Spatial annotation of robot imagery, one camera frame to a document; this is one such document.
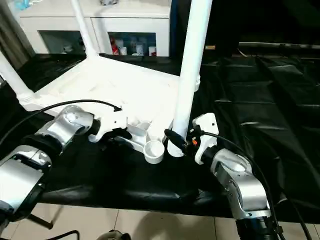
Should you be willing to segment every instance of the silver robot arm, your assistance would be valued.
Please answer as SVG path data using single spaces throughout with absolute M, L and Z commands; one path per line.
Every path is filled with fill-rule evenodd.
M 217 147 L 217 138 L 201 133 L 219 135 L 216 117 L 207 113 L 192 121 L 193 128 L 185 141 L 166 129 L 165 134 L 182 152 L 206 165 L 227 193 L 230 210 L 236 219 L 241 239 L 278 239 L 282 229 L 273 226 L 267 194 L 262 183 L 253 175 L 250 162 L 226 148 Z
M 76 105 L 65 107 L 0 160 L 0 233 L 27 217 L 45 188 L 44 176 L 76 135 L 96 135 L 100 122 Z

